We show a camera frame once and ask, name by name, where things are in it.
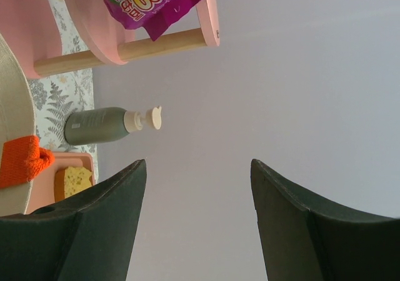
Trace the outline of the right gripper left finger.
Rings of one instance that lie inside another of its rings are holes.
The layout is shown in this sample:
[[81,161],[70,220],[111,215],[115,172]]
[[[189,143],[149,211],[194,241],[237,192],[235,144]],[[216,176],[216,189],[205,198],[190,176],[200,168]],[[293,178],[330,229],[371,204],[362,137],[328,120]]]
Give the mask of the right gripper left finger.
[[31,214],[1,217],[1,280],[125,280],[146,162]]

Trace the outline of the brown cracker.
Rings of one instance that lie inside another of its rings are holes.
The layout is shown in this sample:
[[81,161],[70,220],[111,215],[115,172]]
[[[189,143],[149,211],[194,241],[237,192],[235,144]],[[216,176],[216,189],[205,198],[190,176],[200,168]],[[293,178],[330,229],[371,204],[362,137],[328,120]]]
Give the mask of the brown cracker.
[[55,202],[67,199],[93,186],[93,173],[85,167],[67,167],[54,176]]

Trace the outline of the beige canvas tote bag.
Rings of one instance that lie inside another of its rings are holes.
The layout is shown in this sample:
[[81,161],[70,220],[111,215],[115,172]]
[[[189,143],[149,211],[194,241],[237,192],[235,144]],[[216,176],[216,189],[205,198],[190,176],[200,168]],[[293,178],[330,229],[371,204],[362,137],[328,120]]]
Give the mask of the beige canvas tote bag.
[[25,214],[33,180],[54,162],[35,134],[34,103],[26,77],[1,38],[1,216]]

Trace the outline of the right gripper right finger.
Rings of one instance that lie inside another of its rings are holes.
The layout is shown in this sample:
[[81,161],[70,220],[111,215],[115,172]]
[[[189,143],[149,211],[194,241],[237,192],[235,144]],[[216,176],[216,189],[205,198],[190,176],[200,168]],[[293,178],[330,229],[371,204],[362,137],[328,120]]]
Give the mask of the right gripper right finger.
[[269,280],[398,280],[399,220],[331,201],[251,162]]

